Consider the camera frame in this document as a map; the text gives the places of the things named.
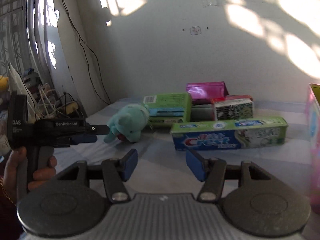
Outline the person's left hand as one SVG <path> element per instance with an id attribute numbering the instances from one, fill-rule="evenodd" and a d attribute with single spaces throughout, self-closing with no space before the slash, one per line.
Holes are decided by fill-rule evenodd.
<path id="1" fill-rule="evenodd" d="M 3 177 L 3 189 L 14 204 L 17 203 L 17 168 L 27 158 L 25 147 L 13 150 L 6 163 Z M 28 184 L 29 191 L 46 183 L 56 175 L 57 159 L 52 156 L 49 158 L 47 166 L 34 172 L 33 180 Z"/>

